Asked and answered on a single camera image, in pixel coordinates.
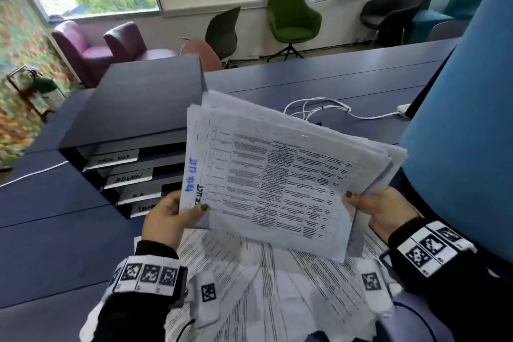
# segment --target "black cable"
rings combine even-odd
[[[180,340],[180,337],[182,336],[182,334],[184,333],[185,329],[191,325],[194,324],[194,322],[196,321],[196,319],[191,319],[189,320],[187,323],[185,323],[185,325],[182,327],[182,330],[180,331],[180,333],[178,334],[178,338],[176,339],[176,342],[178,342]]]
[[[410,310],[410,311],[411,311],[411,312],[413,312],[416,316],[418,316],[418,317],[419,317],[419,319],[422,321],[422,323],[426,325],[427,330],[428,330],[428,331],[429,331],[429,333],[431,334],[431,338],[433,338],[433,341],[434,341],[434,342],[438,342],[438,341],[437,341],[437,338],[434,336],[433,330],[432,330],[432,329],[431,329],[431,327],[427,324],[426,320],[425,320],[424,318],[422,318],[418,312],[416,312],[412,307],[407,306],[406,304],[399,303],[398,301],[394,301],[394,305],[395,305],[395,306],[398,306],[398,307],[406,308],[407,310]]]

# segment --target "orange chair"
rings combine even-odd
[[[221,60],[217,54],[215,54],[210,45],[205,41],[199,39],[188,40],[182,46],[180,55],[188,53],[197,54],[200,56],[203,72],[221,71],[224,69],[223,64],[221,63]]]

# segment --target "teal armchair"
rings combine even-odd
[[[321,14],[310,8],[305,0],[269,0],[266,13],[273,36],[281,43],[288,43],[285,49],[269,57],[267,62],[285,51],[285,60],[291,51],[296,57],[303,58],[292,44],[309,41],[319,34]]]

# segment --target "desk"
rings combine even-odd
[[[313,96],[344,99],[360,116],[410,103],[454,40],[206,73],[207,86],[277,110]],[[92,90],[76,92],[44,128],[11,179],[61,162],[55,151]],[[336,110],[312,117],[348,134],[396,143],[407,120],[358,120]],[[0,189],[0,335],[10,342],[78,340],[112,270],[133,249],[144,217],[125,220],[71,166]]]

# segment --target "person's left hand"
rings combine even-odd
[[[193,226],[209,210],[208,204],[202,204],[179,214],[181,194],[181,191],[171,192],[146,215],[141,239],[178,249],[184,229]]]

